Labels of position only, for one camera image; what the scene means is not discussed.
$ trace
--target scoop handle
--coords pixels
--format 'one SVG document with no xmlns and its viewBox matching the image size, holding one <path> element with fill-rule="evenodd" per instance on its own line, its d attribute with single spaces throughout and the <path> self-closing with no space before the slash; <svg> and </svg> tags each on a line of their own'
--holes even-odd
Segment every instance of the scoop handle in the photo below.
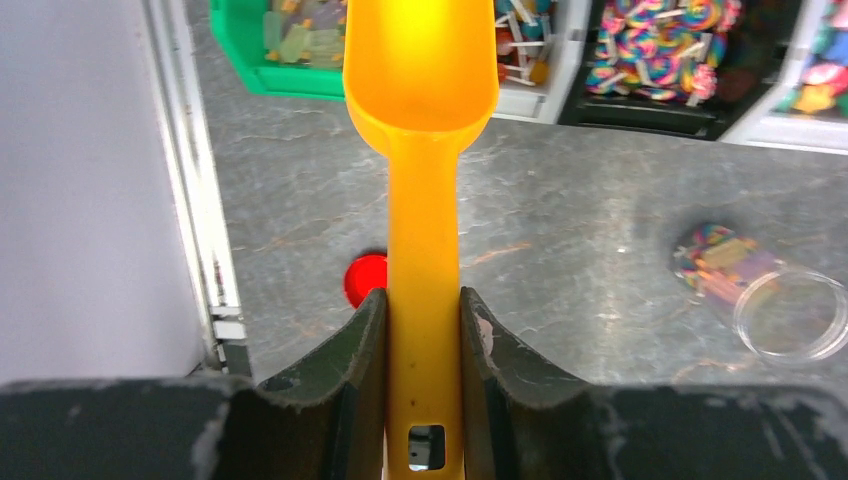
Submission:
<svg viewBox="0 0 848 480">
<path fill-rule="evenodd" d="M 459 232 L 453 138 L 389 139 L 388 478 L 465 478 L 459 328 Z M 409 430 L 440 425 L 445 466 L 409 466 Z"/>
</svg>

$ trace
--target orange scoop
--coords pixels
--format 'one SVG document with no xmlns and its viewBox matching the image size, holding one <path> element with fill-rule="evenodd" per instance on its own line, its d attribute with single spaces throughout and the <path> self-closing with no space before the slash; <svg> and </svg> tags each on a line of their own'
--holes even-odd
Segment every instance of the orange scoop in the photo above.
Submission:
<svg viewBox="0 0 848 480">
<path fill-rule="evenodd" d="M 351 0 L 344 87 L 389 159 L 391 479 L 463 478 L 456 164 L 498 97 L 491 0 Z M 414 472 L 413 426 L 445 429 L 440 470 Z"/>
</svg>

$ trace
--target jar of candy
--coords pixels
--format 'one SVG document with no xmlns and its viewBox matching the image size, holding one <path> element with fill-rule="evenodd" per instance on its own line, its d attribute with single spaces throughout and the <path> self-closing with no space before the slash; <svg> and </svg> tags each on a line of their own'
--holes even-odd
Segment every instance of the jar of candy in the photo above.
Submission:
<svg viewBox="0 0 848 480">
<path fill-rule="evenodd" d="M 695 289 L 751 351 L 777 364 L 822 360 L 848 343 L 848 295 L 827 276 L 779 258 L 717 224 L 696 228 L 673 255 Z"/>
</svg>

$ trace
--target handle hole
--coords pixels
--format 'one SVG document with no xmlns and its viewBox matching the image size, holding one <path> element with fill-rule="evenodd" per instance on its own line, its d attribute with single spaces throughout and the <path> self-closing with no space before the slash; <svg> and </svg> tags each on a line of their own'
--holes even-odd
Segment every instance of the handle hole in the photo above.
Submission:
<svg viewBox="0 0 848 480">
<path fill-rule="evenodd" d="M 445 468 L 445 427 L 417 425 L 409 429 L 409 469 L 414 472 Z"/>
</svg>

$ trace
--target green container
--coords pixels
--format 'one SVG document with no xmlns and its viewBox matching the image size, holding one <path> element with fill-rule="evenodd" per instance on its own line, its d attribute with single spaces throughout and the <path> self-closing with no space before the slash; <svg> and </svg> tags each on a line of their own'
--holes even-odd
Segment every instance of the green container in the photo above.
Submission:
<svg viewBox="0 0 848 480">
<path fill-rule="evenodd" d="M 262 16 L 268 0 L 210 0 L 209 23 L 247 90 L 260 95 L 344 100 L 342 74 L 265 60 Z"/>
</svg>

